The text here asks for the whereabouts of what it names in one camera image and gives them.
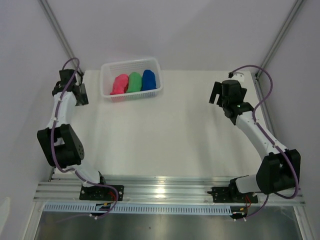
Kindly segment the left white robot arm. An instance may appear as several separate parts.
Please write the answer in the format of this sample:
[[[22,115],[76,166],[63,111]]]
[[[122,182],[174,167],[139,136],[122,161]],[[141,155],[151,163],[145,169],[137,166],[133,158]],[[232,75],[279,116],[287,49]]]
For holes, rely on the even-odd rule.
[[[84,146],[72,128],[74,108],[89,104],[86,87],[77,83],[77,72],[73,69],[59,71],[60,80],[54,86],[52,115],[46,128],[37,131],[37,139],[48,164],[62,173],[73,173],[82,186],[91,187],[97,200],[108,196],[102,174],[85,163]]]

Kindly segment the blue towel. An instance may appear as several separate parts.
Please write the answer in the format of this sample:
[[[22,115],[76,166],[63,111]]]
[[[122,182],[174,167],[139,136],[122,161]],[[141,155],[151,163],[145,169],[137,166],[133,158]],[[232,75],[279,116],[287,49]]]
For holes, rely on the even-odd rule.
[[[153,71],[146,69],[142,74],[141,91],[149,91],[157,88],[156,76]]]

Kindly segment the green towel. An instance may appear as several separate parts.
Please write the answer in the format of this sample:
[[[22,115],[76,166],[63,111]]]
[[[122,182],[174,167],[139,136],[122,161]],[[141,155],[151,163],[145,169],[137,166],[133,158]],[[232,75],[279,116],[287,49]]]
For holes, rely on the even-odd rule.
[[[142,88],[142,76],[138,72],[132,72],[128,78],[126,93],[140,92]]]

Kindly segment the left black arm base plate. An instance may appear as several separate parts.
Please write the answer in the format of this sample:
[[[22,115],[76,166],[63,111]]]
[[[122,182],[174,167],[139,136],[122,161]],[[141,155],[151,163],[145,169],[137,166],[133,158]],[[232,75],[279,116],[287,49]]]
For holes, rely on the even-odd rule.
[[[81,187],[79,199],[82,201],[115,201],[116,191],[108,187]]]

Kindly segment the pink towel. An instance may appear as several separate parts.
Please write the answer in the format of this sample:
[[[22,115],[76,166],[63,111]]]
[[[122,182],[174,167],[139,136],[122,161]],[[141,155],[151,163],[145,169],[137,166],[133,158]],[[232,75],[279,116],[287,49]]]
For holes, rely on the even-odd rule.
[[[125,94],[128,89],[129,76],[127,74],[118,75],[112,85],[110,95]]]

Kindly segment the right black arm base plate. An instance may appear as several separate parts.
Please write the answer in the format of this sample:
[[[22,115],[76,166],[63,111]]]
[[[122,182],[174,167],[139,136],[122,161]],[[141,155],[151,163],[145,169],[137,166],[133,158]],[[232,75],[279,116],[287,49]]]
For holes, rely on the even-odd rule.
[[[212,196],[214,203],[238,203],[238,204],[257,204],[258,197],[253,196],[252,192],[239,193],[238,190],[229,187],[212,187],[207,194]]]

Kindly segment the white plastic basket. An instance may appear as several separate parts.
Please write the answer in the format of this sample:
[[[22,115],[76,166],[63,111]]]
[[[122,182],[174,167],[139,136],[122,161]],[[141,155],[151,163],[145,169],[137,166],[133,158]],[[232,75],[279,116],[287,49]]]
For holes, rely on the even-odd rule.
[[[155,89],[111,95],[113,84],[120,74],[131,74],[137,72],[143,74],[145,70],[150,70],[155,75]],[[158,61],[154,57],[142,59],[130,59],[105,63],[100,68],[100,95],[107,101],[117,103],[128,100],[152,98],[163,90],[163,78]]]

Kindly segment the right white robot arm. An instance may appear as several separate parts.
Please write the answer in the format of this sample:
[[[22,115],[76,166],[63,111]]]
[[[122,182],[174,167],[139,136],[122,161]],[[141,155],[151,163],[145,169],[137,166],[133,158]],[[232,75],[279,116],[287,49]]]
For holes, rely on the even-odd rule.
[[[256,118],[256,109],[244,101],[247,89],[234,79],[215,82],[209,103],[216,103],[224,115],[240,129],[252,143],[261,158],[261,165],[254,175],[231,180],[228,196],[239,202],[247,193],[279,195],[281,191],[294,189],[290,199],[299,192],[301,155],[296,149],[288,149],[280,143]]]

